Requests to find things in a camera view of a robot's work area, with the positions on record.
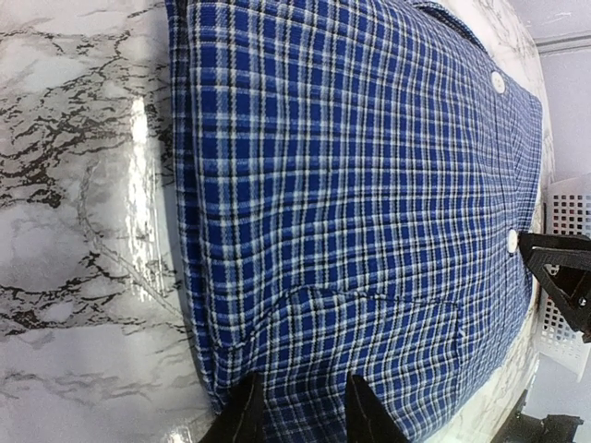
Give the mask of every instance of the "white marble countertop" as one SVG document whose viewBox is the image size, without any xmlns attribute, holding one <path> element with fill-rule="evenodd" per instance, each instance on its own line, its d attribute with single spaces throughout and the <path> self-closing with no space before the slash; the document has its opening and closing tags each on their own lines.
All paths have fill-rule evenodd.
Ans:
<svg viewBox="0 0 591 443">
<path fill-rule="evenodd" d="M 544 103 L 546 183 L 525 28 L 508 0 L 442 3 Z M 0 10 L 0 441 L 195 442 L 211 413 L 175 271 L 163 2 Z M 430 441 L 486 441 L 533 373 L 533 324 L 530 310 L 504 369 Z"/>
</svg>

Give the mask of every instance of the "button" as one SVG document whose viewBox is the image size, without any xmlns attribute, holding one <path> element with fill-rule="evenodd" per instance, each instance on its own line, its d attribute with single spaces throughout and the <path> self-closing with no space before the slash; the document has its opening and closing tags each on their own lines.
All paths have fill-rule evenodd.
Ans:
<svg viewBox="0 0 591 443">
<path fill-rule="evenodd" d="M 509 231 L 509 235 L 507 235 L 507 251 L 509 254 L 514 254 L 517 252 L 517 246 L 519 245 L 519 235 L 517 235 L 517 231 L 511 229 Z"/>
<path fill-rule="evenodd" d="M 505 80 L 497 71 L 492 73 L 490 79 L 492 80 L 492 86 L 494 86 L 495 91 L 497 91 L 499 94 L 502 94 L 507 89 L 505 86 Z"/>
</svg>

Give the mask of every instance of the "white plastic basket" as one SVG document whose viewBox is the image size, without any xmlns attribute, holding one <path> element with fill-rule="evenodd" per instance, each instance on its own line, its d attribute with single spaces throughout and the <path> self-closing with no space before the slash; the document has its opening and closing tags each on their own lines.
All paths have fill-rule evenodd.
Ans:
<svg viewBox="0 0 591 443">
<path fill-rule="evenodd" d="M 548 233 L 591 236 L 591 174 L 549 186 L 546 223 Z M 542 292 L 539 315 L 537 348 L 573 371 L 577 381 L 581 381 L 591 344 L 583 343 L 582 333 L 569 327 L 545 292 Z"/>
</svg>

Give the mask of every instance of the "shirt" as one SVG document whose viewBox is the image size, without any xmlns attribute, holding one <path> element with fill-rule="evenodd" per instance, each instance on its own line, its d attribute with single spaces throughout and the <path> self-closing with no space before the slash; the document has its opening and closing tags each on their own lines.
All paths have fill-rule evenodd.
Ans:
<svg viewBox="0 0 591 443">
<path fill-rule="evenodd" d="M 213 408 L 342 442 L 347 373 L 411 440 L 501 364 L 532 291 L 541 106 L 437 4 L 166 0 L 175 173 Z"/>
</svg>

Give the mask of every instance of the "blue plaid shirt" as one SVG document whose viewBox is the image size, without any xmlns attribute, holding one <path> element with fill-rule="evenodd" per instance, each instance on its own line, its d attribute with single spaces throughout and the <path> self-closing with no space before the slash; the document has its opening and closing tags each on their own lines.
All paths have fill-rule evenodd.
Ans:
<svg viewBox="0 0 591 443">
<path fill-rule="evenodd" d="M 539 102 L 430 2 L 166 3 L 213 407 L 257 371 L 269 441 L 343 442 L 353 372 L 427 437 L 522 324 L 532 281 L 506 246 L 533 214 Z"/>
</svg>

